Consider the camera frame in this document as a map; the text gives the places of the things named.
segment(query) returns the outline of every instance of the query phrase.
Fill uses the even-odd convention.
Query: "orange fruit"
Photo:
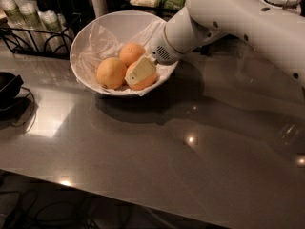
[[[125,83],[127,66],[118,58],[104,59],[98,66],[97,82],[106,89],[117,89]]]
[[[135,67],[135,65],[136,65],[136,61],[133,62],[129,66],[129,68],[126,70],[126,74],[128,74],[130,71],[132,71],[132,69]],[[128,84],[128,86],[133,90],[140,91],[147,87],[150,87],[156,81],[157,77],[158,77],[158,74],[157,74],[157,72],[155,72],[155,73],[151,74],[150,76],[148,76],[146,79],[144,79],[136,84]]]
[[[144,53],[145,48],[137,43],[127,43],[120,51],[119,58],[129,67],[133,62],[138,60]]]

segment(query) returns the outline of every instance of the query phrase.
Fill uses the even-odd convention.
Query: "white bowl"
[[[91,48],[93,48],[89,46],[89,44],[94,45],[95,49],[102,49],[105,44],[108,44],[110,41],[112,41],[111,35],[117,39],[120,45],[119,47],[123,46],[129,41],[133,41],[134,38],[137,38],[138,34],[141,34],[142,37],[144,36],[145,40],[142,37],[137,39],[143,39],[143,41],[148,42],[152,36],[152,29],[154,28],[157,30],[157,28],[163,26],[164,23],[165,21],[160,17],[144,11],[135,10],[109,13],[90,22],[90,24],[88,24],[80,33],[77,34],[71,45],[71,68],[78,82],[84,84],[86,87],[92,89],[97,93],[117,96],[142,96],[163,84],[171,76],[178,62],[175,62],[171,66],[163,66],[158,64],[157,81],[152,86],[142,91],[134,91],[127,86],[121,87],[118,90],[109,90],[102,88],[97,83],[95,78],[96,70],[103,58],[107,58],[109,56],[118,57],[118,48],[113,48],[113,52],[106,50],[104,52],[103,50],[100,51],[99,54],[93,52],[92,54],[95,58],[95,61],[92,61],[90,64],[83,62],[84,59],[87,60],[87,57],[83,55],[85,51],[89,51]]]

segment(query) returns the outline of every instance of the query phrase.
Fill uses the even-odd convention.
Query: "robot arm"
[[[305,87],[305,18],[259,0],[186,0],[152,37],[149,51],[159,63],[172,64],[227,34],[246,41]]]

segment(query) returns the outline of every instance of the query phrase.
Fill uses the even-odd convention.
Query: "shiny metal surface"
[[[137,98],[90,92],[69,61],[0,56],[36,98],[26,125],[0,121],[0,169],[230,228],[302,227],[304,95],[255,52],[222,39]]]

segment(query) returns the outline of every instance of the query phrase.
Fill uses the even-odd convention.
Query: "dark floor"
[[[0,228],[220,228],[0,170]]]

